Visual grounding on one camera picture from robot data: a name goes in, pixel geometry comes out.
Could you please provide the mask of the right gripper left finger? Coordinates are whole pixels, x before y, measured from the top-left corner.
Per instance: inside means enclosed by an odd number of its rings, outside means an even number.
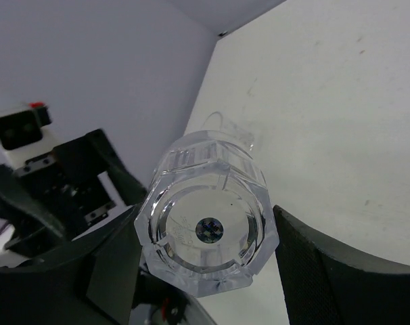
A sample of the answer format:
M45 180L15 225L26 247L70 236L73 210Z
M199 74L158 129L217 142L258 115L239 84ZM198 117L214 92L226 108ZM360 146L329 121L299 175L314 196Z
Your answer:
M153 324L210 324L198 302L140 266L131 207L105 226L24 262L0 267L0 324L129 324L152 305Z

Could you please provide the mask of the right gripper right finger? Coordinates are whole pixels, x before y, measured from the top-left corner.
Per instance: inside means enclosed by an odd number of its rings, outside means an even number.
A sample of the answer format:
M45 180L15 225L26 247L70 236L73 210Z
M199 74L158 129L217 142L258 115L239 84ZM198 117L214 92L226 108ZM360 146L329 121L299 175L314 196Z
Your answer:
M410 265L355 249L279 206L273 213L291 324L410 324Z

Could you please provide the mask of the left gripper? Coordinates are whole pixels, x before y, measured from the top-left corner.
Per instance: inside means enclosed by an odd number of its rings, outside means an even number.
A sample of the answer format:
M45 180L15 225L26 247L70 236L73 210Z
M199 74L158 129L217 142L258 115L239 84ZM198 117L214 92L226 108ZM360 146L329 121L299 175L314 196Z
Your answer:
M25 160L15 174L31 195L0 164L0 219L14 227L5 248L50 251L105 219L116 204L99 179L102 173L125 205L145 198L146 188L128 172L102 129Z

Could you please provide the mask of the clear faceted glass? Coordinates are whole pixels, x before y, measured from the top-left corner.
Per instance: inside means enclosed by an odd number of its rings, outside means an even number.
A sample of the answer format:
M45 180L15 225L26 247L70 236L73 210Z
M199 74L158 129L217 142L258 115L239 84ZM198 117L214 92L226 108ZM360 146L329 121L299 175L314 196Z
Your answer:
M214 130L226 133L237 140L246 151L252 151L254 147L254 135L245 127L233 122L222 112L211 113L202 124L203 130Z
M149 272L194 297L251 285L279 244L262 171L211 130L165 152L135 229Z

